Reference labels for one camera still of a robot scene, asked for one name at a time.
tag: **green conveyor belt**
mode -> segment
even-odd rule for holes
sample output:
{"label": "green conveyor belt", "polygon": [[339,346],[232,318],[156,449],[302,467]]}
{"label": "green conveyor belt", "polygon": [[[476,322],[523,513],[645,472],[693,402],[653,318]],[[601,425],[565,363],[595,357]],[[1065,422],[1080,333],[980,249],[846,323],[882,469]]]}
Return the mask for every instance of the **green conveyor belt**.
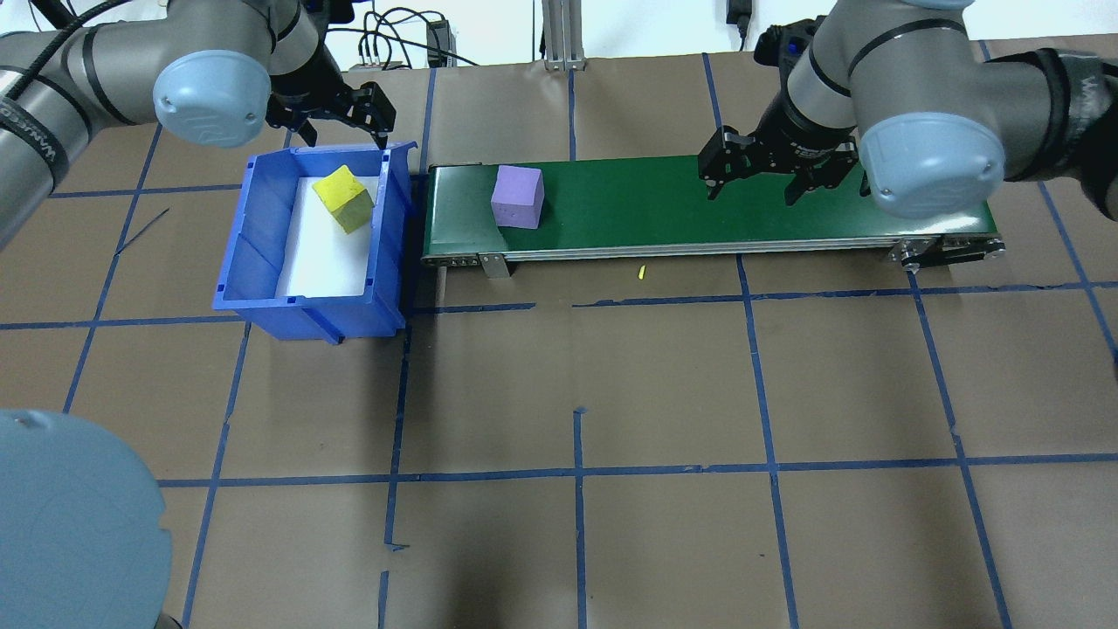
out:
{"label": "green conveyor belt", "polygon": [[859,196],[861,168],[835,190],[784,204],[789,175],[726,185],[714,201],[692,155],[524,163],[543,171],[538,229],[498,227],[496,165],[436,166],[429,181],[425,260],[501,252],[509,260],[891,246],[913,236],[994,236],[989,207],[901,219]]}

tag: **yellow foam block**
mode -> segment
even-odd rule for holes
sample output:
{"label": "yellow foam block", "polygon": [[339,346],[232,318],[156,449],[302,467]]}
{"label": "yellow foam block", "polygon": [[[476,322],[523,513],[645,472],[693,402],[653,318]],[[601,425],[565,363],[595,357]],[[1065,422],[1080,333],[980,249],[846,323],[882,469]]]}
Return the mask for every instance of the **yellow foam block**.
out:
{"label": "yellow foam block", "polygon": [[315,193],[330,210],[330,215],[342,226],[347,234],[352,234],[372,217],[372,196],[369,189],[353,177],[348,165],[324,177],[313,184]]}

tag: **blue tape line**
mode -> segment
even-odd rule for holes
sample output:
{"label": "blue tape line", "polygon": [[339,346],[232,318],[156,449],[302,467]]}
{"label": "blue tape line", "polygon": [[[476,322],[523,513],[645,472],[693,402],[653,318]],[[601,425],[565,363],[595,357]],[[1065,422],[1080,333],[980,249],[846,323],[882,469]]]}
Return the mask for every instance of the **blue tape line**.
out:
{"label": "blue tape line", "polygon": [[84,192],[51,192],[51,199],[84,199],[92,197],[131,197],[138,190],[89,190]]}
{"label": "blue tape line", "polygon": [[248,354],[248,337],[253,325],[245,324],[245,334],[240,337],[237,351],[237,362],[233,368],[233,381],[229,383],[229,400],[225,407],[225,420],[221,422],[221,437],[214,455],[214,469],[210,471],[209,485],[206,492],[206,507],[202,509],[202,522],[198,530],[198,543],[195,545],[195,559],[190,565],[190,581],[187,583],[187,601],[182,609],[182,625],[190,626],[190,614],[195,607],[195,593],[198,590],[198,575],[202,570],[202,559],[206,555],[206,539],[209,535],[209,524],[214,516],[214,502],[218,487],[221,485],[221,466],[225,464],[225,450],[229,444],[229,418],[237,406],[237,393],[240,391],[240,375],[245,369],[245,356]]}
{"label": "blue tape line", "polygon": [[120,328],[124,326],[179,326],[184,324],[233,324],[244,322],[235,314],[209,314],[200,317],[152,317],[148,320],[105,320],[92,323],[98,328]]}
{"label": "blue tape line", "polygon": [[688,474],[767,473],[767,464],[721,464],[712,466],[629,466],[584,468],[582,476],[675,476]]}
{"label": "blue tape line", "polygon": [[1069,282],[1067,284],[1008,284],[1004,286],[942,286],[921,287],[923,294],[974,294],[995,292],[1038,292],[1038,290],[1071,290],[1083,289],[1084,284],[1080,282]]}
{"label": "blue tape line", "polygon": [[986,562],[986,573],[989,576],[991,589],[994,593],[994,602],[997,606],[997,614],[1002,619],[1003,629],[1012,629],[1013,622],[1010,619],[1010,609],[1005,603],[1005,595],[1002,592],[1002,580],[997,574],[997,566],[994,564],[994,553],[989,547],[989,537],[986,535],[986,523],[983,520],[982,507],[978,506],[978,494],[975,492],[974,479],[970,476],[970,467],[967,464],[967,454],[963,448],[963,438],[958,433],[955,421],[955,408],[951,404],[951,397],[947,391],[947,380],[944,378],[944,366],[939,361],[939,352],[936,350],[936,340],[931,334],[931,325],[928,322],[928,312],[923,305],[923,297],[920,294],[920,285],[917,283],[915,274],[909,274],[909,287],[912,289],[912,299],[916,302],[917,314],[920,318],[920,327],[923,331],[923,341],[928,346],[928,356],[931,359],[931,369],[936,374],[936,384],[939,388],[939,398],[944,404],[944,416],[947,418],[947,428],[951,433],[951,442],[955,446],[955,457],[959,471],[963,475],[963,486],[967,493],[967,503],[970,505],[970,515],[974,517],[975,531],[978,534],[978,545],[982,547],[982,556]]}
{"label": "blue tape line", "polygon": [[714,126],[722,126],[722,109],[718,106],[718,90],[714,89],[714,73],[710,69],[710,55],[702,54],[702,67],[707,72],[707,89],[710,92],[710,106],[714,109]]}
{"label": "blue tape line", "polygon": [[212,185],[180,185],[168,188],[142,188],[133,190],[88,190],[82,192],[54,192],[51,199],[85,199],[94,197],[131,197],[132,194],[173,194],[179,192],[216,192],[239,190],[240,183],[216,183]]}
{"label": "blue tape line", "polygon": [[[1017,455],[1006,457],[967,458],[970,466],[1031,466],[1045,464],[1110,464],[1118,463],[1118,452],[1072,455]],[[777,464],[781,471],[837,471],[949,468],[958,459],[880,459],[868,461],[803,461]],[[498,470],[476,473],[417,473],[367,474],[341,476],[287,476],[259,478],[222,478],[219,487],[291,487],[307,485],[382,485],[396,483],[477,483],[486,480],[525,480],[537,478],[571,478],[576,476],[679,476],[695,474],[760,474],[768,473],[768,464],[718,464],[682,466],[618,466],[575,468],[538,468],[528,470]],[[208,487],[208,479],[165,479],[160,487]]]}
{"label": "blue tape line", "polygon": [[567,70],[567,126],[570,132],[570,161],[578,158],[578,142],[575,139],[575,70]]}
{"label": "blue tape line", "polygon": [[391,483],[387,474],[357,474],[344,476],[281,476],[262,478],[222,478],[219,487],[303,487],[309,485],[380,485]]}
{"label": "blue tape line", "polygon": [[385,617],[388,614],[388,571],[380,573],[380,590],[377,594],[377,629],[385,629]]}
{"label": "blue tape line", "polygon": [[836,471],[836,470],[894,470],[919,468],[949,468],[957,459],[882,459],[877,461],[818,461],[778,464],[780,471]]}
{"label": "blue tape line", "polygon": [[214,183],[210,185],[180,185],[169,188],[144,188],[141,194],[174,194],[179,192],[219,192],[221,190],[239,190],[240,183]]}
{"label": "blue tape line", "polygon": [[788,604],[788,623],[792,629],[799,629],[799,613],[796,609],[796,592],[792,581],[792,559],[788,555],[788,535],[784,526],[784,503],[780,501],[779,467],[776,461],[776,447],[773,444],[773,425],[769,422],[768,398],[765,394],[765,375],[761,371],[761,355],[757,344],[757,326],[754,318],[752,296],[749,292],[749,278],[741,260],[737,256],[738,280],[741,283],[742,303],[746,306],[746,332],[749,336],[749,355],[754,366],[754,382],[757,385],[757,407],[761,416],[761,433],[765,438],[765,464],[769,474],[769,493],[773,496],[773,517],[776,523],[776,541],[780,553],[780,572],[784,576],[784,595]]}
{"label": "blue tape line", "polygon": [[233,369],[233,384],[229,385],[229,400],[225,404],[225,421],[233,417],[233,410],[237,407],[237,393],[240,391],[240,375],[245,370],[245,356],[248,354],[248,336],[253,332],[253,325],[245,323],[245,334],[240,337],[240,350],[237,351],[237,363]]}
{"label": "blue tape line", "polygon": [[[582,417],[586,409],[575,409],[575,469],[582,469]],[[582,497],[584,476],[575,477],[575,554],[578,579],[578,629],[587,629],[586,613],[586,503]]]}
{"label": "blue tape line", "polygon": [[129,245],[131,245],[132,242],[136,241],[136,238],[139,238],[140,236],[142,236],[144,234],[144,231],[146,231],[148,229],[150,229],[151,226],[154,225],[157,220],[159,220],[160,218],[167,216],[168,211],[171,211],[171,208],[167,208],[163,211],[160,211],[159,213],[157,213],[155,218],[152,218],[151,220],[148,221],[146,225],[144,225],[143,227],[141,227],[140,230],[136,231],[135,236],[132,236],[131,238],[129,238],[129,240],[126,242],[124,242],[123,245],[121,245],[121,248],[116,249],[116,254],[120,255],[121,251],[123,251],[124,249],[129,248]]}
{"label": "blue tape line", "polygon": [[567,478],[578,476],[574,468],[533,470],[498,470],[479,473],[418,473],[397,475],[399,483],[476,483],[481,480],[524,480],[530,478]]}
{"label": "blue tape line", "polygon": [[1036,183],[1041,189],[1041,194],[1044,196],[1044,203],[1049,208],[1049,212],[1052,215],[1052,220],[1055,222],[1057,229],[1060,231],[1060,237],[1063,239],[1063,246],[1068,249],[1068,256],[1071,257],[1071,263],[1076,267],[1076,274],[1079,275],[1079,280],[1083,283],[1084,292],[1087,292],[1087,298],[1091,302],[1091,309],[1095,311],[1095,318],[1099,323],[1099,328],[1102,332],[1102,339],[1107,342],[1107,347],[1110,349],[1110,356],[1118,365],[1118,344],[1115,343],[1114,334],[1110,332],[1110,324],[1107,323],[1107,316],[1102,312],[1102,305],[1099,304],[1099,297],[1096,296],[1095,289],[1091,287],[1090,279],[1087,277],[1087,269],[1083,268],[1083,263],[1079,258],[1079,254],[1076,251],[1076,245],[1071,241],[1071,236],[1068,235],[1068,229],[1063,226],[1063,219],[1060,218],[1060,211],[1055,207],[1055,201],[1052,200],[1052,194],[1049,192],[1048,185],[1044,181],[1039,181]]}
{"label": "blue tape line", "polygon": [[0,331],[59,331],[64,328],[89,328],[91,322],[42,322],[39,324],[0,324]]}
{"label": "blue tape line", "polygon": [[1118,452],[1089,455],[1018,455],[1014,457],[974,457],[967,459],[972,466],[1035,466],[1045,464],[1112,464],[1118,463]]}
{"label": "blue tape line", "polygon": [[430,143],[430,115],[435,107],[435,73],[436,68],[430,68],[427,77],[427,111],[423,117],[423,146],[419,147],[419,171],[427,172],[427,146]]}
{"label": "blue tape line", "polygon": [[[400,474],[400,456],[404,448],[404,410],[408,398],[408,372],[411,361],[411,336],[413,327],[408,324],[404,333],[404,356],[400,359],[400,387],[396,395],[396,428],[392,432],[392,464],[391,476],[396,478]],[[392,551],[400,551],[406,546],[397,544],[396,539],[396,497],[399,490],[399,483],[392,480],[388,485],[388,505],[385,508],[385,545]]]}
{"label": "blue tape line", "polygon": [[603,298],[594,303],[576,303],[571,307],[614,307],[619,305],[667,305],[678,303],[728,303],[741,301],[740,294],[711,294],[702,296],[642,296],[633,298]]}
{"label": "blue tape line", "polygon": [[898,296],[908,295],[908,288],[869,288],[851,290],[821,290],[821,292],[770,292],[750,295],[752,301],[786,299],[786,298],[846,298],[852,296]]}
{"label": "blue tape line", "polygon": [[217,442],[217,455],[214,457],[214,471],[210,473],[209,489],[206,492],[206,507],[202,509],[202,523],[198,530],[198,543],[195,545],[195,559],[190,564],[190,580],[187,582],[187,600],[182,606],[183,627],[190,627],[190,616],[195,609],[198,575],[202,570],[202,557],[206,554],[206,539],[209,535],[210,520],[214,517],[214,501],[217,497],[218,479],[221,478],[221,464],[225,460],[225,447],[228,440],[229,422],[222,422],[221,438]]}
{"label": "blue tape line", "polygon": [[160,480],[159,486],[162,489],[180,489],[180,488],[198,488],[198,487],[209,487],[208,478],[172,478],[168,480]]}
{"label": "blue tape line", "polygon": [[[143,188],[144,181],[148,179],[148,171],[151,170],[151,160],[155,156],[155,146],[159,145],[159,136],[163,131],[163,125],[157,124],[155,131],[151,136],[151,144],[148,146],[148,154],[144,156],[143,168],[140,170],[140,180],[136,182],[136,188]],[[124,245],[125,238],[129,235],[129,227],[132,225],[132,217],[135,216],[136,203],[140,201],[140,194],[132,194],[132,202],[129,203],[129,212],[124,216],[124,225],[121,227],[121,235],[116,238],[116,248],[114,251],[120,251],[121,247]],[[108,288],[113,284],[113,276],[116,274],[116,264],[120,261],[120,254],[114,252],[113,258],[108,261],[108,271],[105,273],[105,282],[101,286],[101,295],[97,297],[97,307],[93,313],[93,322],[101,321],[101,313],[105,309],[105,299],[108,298]],[[77,365],[74,368],[74,378],[70,380],[69,390],[66,392],[66,402],[63,404],[63,413],[69,413],[70,408],[74,406],[74,398],[77,395],[78,383],[82,382],[82,372],[85,370],[85,362],[89,359],[89,349],[93,346],[93,336],[97,332],[95,325],[89,327],[88,334],[85,335],[85,345],[82,346],[82,354],[78,355]]]}
{"label": "blue tape line", "polygon": [[510,309],[531,309],[536,302],[525,303],[491,303],[487,305],[443,305],[438,307],[416,307],[416,314],[455,314],[459,312],[508,312]]}
{"label": "blue tape line", "polygon": [[101,322],[38,322],[30,324],[0,324],[0,331],[57,331],[64,328],[120,328],[124,326],[174,326],[180,324],[228,324],[241,322],[233,314],[209,317],[153,317],[149,320],[102,320]]}

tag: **purple foam block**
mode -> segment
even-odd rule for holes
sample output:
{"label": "purple foam block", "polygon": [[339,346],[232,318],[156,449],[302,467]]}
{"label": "purple foam block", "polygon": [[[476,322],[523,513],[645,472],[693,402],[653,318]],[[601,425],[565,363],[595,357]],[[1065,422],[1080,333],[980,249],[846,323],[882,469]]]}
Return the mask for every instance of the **purple foam block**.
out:
{"label": "purple foam block", "polygon": [[543,172],[538,168],[501,165],[490,200],[498,227],[539,227],[540,210],[543,209]]}

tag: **light blue joint cap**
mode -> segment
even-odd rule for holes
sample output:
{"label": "light blue joint cap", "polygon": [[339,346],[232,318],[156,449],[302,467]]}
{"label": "light blue joint cap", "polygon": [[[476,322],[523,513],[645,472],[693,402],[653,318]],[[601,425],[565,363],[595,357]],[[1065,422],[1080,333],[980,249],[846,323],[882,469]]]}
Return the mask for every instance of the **light blue joint cap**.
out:
{"label": "light blue joint cap", "polygon": [[901,0],[906,4],[922,7],[925,9],[938,9],[941,11],[958,11],[975,3],[975,0]]}
{"label": "light blue joint cap", "polygon": [[927,218],[970,209],[1005,178],[1005,147],[993,131],[960,115],[919,112],[885,118],[859,151],[881,209]]}
{"label": "light blue joint cap", "polygon": [[0,627],[151,629],[171,578],[140,457],[70,416],[0,409]]}
{"label": "light blue joint cap", "polygon": [[155,115],[172,133],[196,144],[239,146],[264,125],[272,79],[243,53],[200,50],[180,57],[155,79]]}

